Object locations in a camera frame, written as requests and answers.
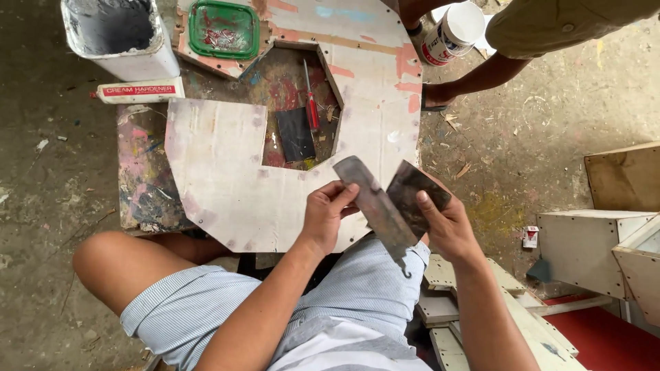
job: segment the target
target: cream hardener tube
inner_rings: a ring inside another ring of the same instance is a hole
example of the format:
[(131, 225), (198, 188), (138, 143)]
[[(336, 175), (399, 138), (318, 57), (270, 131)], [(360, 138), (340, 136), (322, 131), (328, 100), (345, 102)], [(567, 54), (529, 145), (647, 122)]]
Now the cream hardener tube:
[(140, 104), (167, 102), (185, 98), (181, 77), (99, 85), (96, 97), (107, 104)]

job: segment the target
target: red screwdriver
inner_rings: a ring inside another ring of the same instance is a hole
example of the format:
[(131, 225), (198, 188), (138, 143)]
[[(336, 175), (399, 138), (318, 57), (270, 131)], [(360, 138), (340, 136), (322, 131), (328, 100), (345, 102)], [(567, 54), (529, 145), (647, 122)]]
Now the red screwdriver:
[(307, 80), (307, 121), (310, 122), (310, 129), (312, 133), (319, 131), (319, 112), (316, 110), (316, 102), (314, 101), (314, 94), (312, 94), (312, 86), (310, 85), (310, 72), (307, 71), (307, 61), (302, 60), (305, 64), (305, 79)]

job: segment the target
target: screwdriver handle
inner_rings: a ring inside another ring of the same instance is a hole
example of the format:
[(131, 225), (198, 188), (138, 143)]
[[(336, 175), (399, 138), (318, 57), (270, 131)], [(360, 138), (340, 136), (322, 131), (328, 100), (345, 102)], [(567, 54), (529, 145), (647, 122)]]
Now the screwdriver handle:
[(307, 120), (310, 123), (310, 129), (312, 133), (319, 131), (319, 112), (316, 109), (316, 102), (314, 101), (314, 95), (312, 92), (307, 93)]

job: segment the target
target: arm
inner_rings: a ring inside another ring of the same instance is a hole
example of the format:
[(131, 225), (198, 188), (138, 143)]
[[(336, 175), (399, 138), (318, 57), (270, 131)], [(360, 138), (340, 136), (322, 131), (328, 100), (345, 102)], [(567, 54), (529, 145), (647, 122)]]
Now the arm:
[(261, 371), (268, 367), (314, 269), (337, 243), (341, 219), (357, 212), (346, 207), (357, 194), (356, 185), (344, 188), (340, 181), (310, 194), (298, 239), (263, 283), (218, 327), (196, 371)]
[(424, 191), (417, 194), (417, 201), (431, 225), (431, 246), (452, 263), (456, 274), (461, 336), (470, 369), (538, 371), (539, 365), (513, 322), (472, 232), (465, 207), (451, 196), (442, 212)]

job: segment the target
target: person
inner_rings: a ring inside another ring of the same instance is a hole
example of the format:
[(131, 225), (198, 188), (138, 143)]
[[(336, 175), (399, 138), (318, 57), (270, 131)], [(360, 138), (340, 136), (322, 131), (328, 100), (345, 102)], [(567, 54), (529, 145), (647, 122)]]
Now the person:
[[(422, 32), (420, 17), (459, 1), (402, 1), (401, 22), (414, 36)], [(486, 27), (486, 40), (497, 52), (458, 80), (422, 85), (422, 110), (445, 110), (457, 96), (512, 80), (534, 58), (601, 38), (658, 13), (656, 0), (512, 0)]]
[(439, 212), (425, 192), (418, 193), (431, 227), (406, 250), (411, 278), (368, 234), (301, 297), (314, 269), (333, 251), (341, 219), (358, 211), (358, 192), (355, 184), (334, 181), (309, 194), (302, 231), (263, 282), (198, 265), (227, 251), (182, 234), (145, 240), (99, 233), (80, 245), (73, 267), (119, 316), (126, 334), (179, 370), (430, 370), (403, 335), (430, 241), (454, 266), (471, 369), (539, 369), (454, 196)]

